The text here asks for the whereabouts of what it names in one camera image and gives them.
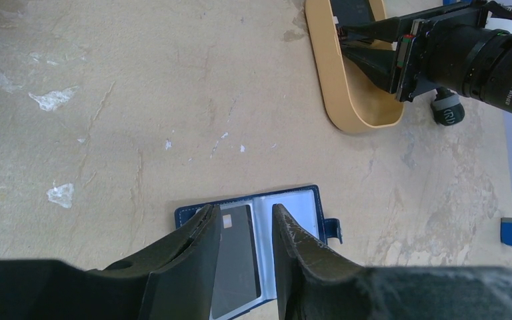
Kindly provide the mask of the black credit card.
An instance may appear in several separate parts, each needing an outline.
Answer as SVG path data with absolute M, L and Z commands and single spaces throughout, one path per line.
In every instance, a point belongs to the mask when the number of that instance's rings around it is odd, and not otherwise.
M 211 317 L 229 319 L 261 296 L 251 207 L 221 210 L 222 229 Z

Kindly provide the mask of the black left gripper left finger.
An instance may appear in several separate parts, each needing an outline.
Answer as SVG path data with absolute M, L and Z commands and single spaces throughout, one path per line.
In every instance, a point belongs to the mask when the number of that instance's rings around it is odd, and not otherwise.
M 221 212 L 186 224 L 103 270 L 53 259 L 0 260 L 0 319 L 208 319 Z

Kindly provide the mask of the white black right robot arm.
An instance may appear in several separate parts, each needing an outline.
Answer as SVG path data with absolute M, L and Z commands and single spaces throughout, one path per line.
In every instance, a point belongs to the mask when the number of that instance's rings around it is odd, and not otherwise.
M 460 97 L 512 114 L 512 11 L 495 1 L 444 5 L 337 27 L 341 52 L 400 102 L 436 91 L 434 120 L 463 120 Z

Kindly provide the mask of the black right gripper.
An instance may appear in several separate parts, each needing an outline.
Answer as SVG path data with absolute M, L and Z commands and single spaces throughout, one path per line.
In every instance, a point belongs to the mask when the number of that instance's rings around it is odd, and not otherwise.
M 464 97 L 485 97 L 481 55 L 491 40 L 484 2 L 457 3 L 364 25 L 337 28 L 339 41 L 373 39 L 397 43 L 397 50 L 343 46 L 352 61 L 379 89 L 412 101 L 444 87 Z

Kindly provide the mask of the blue leather card holder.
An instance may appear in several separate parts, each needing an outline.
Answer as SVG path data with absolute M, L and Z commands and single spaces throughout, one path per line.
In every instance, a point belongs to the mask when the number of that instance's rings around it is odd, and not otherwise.
M 251 207 L 253 220 L 261 296 L 229 319 L 236 319 L 277 298 L 272 243 L 272 207 L 274 205 L 282 204 L 304 230 L 324 244 L 327 244 L 330 238 L 342 238 L 339 220 L 324 217 L 317 185 L 221 199 L 213 201 L 212 204 L 218 206 L 220 211 L 227 207 L 248 204 Z

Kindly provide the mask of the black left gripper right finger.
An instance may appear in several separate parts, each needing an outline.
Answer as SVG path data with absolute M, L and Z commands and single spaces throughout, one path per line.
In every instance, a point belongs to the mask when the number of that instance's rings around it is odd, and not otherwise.
M 363 267 L 272 214 L 280 319 L 512 319 L 512 269 Z

